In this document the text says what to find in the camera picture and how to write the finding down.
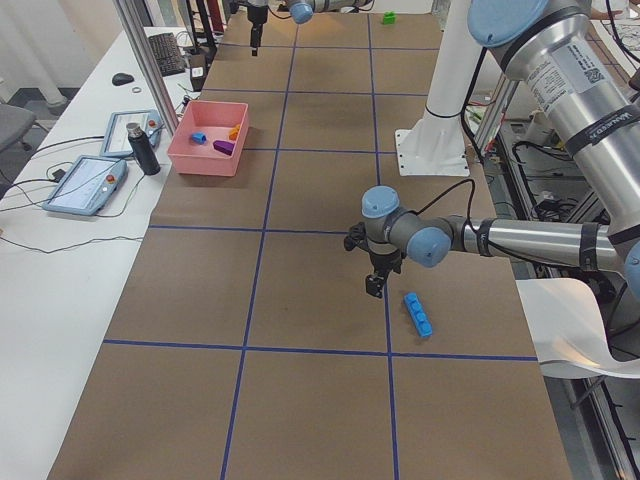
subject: pink bin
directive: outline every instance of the pink bin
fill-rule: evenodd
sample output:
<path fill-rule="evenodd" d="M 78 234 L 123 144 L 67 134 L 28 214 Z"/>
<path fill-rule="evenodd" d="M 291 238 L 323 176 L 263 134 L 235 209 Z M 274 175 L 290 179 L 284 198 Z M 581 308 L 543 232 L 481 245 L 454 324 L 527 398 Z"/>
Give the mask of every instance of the pink bin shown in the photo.
<path fill-rule="evenodd" d="M 213 148 L 215 140 L 229 140 L 229 132 L 240 125 L 231 155 Z M 192 100 L 176 130 L 167 154 L 178 173 L 233 177 L 238 168 L 242 146 L 249 130 L 249 105 L 246 103 L 207 102 Z M 207 141 L 199 144 L 191 139 L 194 133 L 204 133 Z"/>

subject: black cylinder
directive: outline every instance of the black cylinder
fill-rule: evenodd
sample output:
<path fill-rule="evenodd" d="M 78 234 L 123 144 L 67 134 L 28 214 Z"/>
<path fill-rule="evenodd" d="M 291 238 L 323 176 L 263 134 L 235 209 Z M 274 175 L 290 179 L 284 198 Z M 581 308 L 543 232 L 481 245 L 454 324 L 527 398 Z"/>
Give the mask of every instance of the black cylinder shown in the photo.
<path fill-rule="evenodd" d="M 160 164 L 153 152 L 149 137 L 140 128 L 138 123 L 127 123 L 127 132 L 129 134 L 129 143 L 133 156 L 136 158 L 138 165 L 145 175 L 155 175 L 160 171 Z"/>

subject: small blue rectangular object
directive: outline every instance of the small blue rectangular object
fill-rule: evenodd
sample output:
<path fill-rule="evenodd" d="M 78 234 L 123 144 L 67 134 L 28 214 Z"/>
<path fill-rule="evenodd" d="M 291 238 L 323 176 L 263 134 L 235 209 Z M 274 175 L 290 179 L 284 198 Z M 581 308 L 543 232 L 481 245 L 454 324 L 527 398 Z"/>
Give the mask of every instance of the small blue rectangular object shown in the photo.
<path fill-rule="evenodd" d="M 418 295 L 413 292 L 407 293 L 404 296 L 404 304 L 407 306 L 407 310 L 409 310 L 409 313 L 411 314 L 411 319 L 413 320 L 413 324 L 416 326 L 416 330 L 418 330 L 418 334 L 422 338 L 431 336 L 433 328 L 429 322 L 429 317 L 427 317 L 424 308 L 422 308 Z"/>

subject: blue joint cap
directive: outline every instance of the blue joint cap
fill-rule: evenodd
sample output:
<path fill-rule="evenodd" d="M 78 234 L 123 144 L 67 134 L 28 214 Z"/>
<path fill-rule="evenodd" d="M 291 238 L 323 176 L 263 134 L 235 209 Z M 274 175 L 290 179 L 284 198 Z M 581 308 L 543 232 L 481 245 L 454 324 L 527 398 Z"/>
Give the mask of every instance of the blue joint cap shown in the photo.
<path fill-rule="evenodd" d="M 199 143 L 200 145 L 204 145 L 207 143 L 207 136 L 202 132 L 196 132 L 191 134 L 191 140 Z"/>
<path fill-rule="evenodd" d="M 624 276 L 629 290 L 640 300 L 640 242 L 633 246 L 624 261 Z"/>
<path fill-rule="evenodd" d="M 422 338 L 430 337 L 431 334 L 433 334 L 433 327 L 429 322 L 429 317 L 425 313 L 424 308 L 422 308 L 418 296 L 413 292 L 407 293 L 404 296 L 404 304 L 407 306 L 407 310 L 409 310 L 413 324 L 416 326 L 416 330 L 418 330 L 418 335 Z"/>
<path fill-rule="evenodd" d="M 302 25 L 303 23 L 307 23 L 313 17 L 313 8 L 311 5 L 305 2 L 296 3 L 291 5 L 289 8 L 289 13 L 291 14 L 291 18 L 298 25 Z"/>
<path fill-rule="evenodd" d="M 398 192 L 384 185 L 370 188 L 362 196 L 362 216 L 365 218 L 385 217 L 399 206 Z"/>
<path fill-rule="evenodd" d="M 538 18 L 549 0 L 473 0 L 467 26 L 483 47 L 495 48 L 512 42 Z"/>
<path fill-rule="evenodd" d="M 423 267 L 439 264 L 451 249 L 451 239 L 439 228 L 426 227 L 416 232 L 407 245 L 407 255 Z"/>

